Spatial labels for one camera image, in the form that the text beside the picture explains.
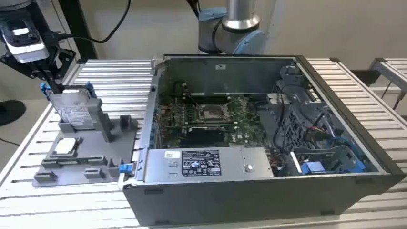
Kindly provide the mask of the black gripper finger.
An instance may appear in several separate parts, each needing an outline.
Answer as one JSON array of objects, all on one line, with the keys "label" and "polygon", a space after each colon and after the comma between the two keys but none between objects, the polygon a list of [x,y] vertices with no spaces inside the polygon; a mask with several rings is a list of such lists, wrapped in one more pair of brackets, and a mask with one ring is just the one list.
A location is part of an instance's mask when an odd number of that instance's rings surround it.
[{"label": "black gripper finger", "polygon": [[56,93],[56,63],[54,55],[34,62],[20,63],[16,58],[7,53],[0,57],[0,62],[28,78],[44,80],[48,83],[51,90]]},{"label": "black gripper finger", "polygon": [[62,93],[64,90],[62,80],[66,77],[67,71],[76,57],[76,52],[74,50],[56,47],[52,54],[52,64],[50,66],[52,76],[50,79],[50,87],[54,93]]}]

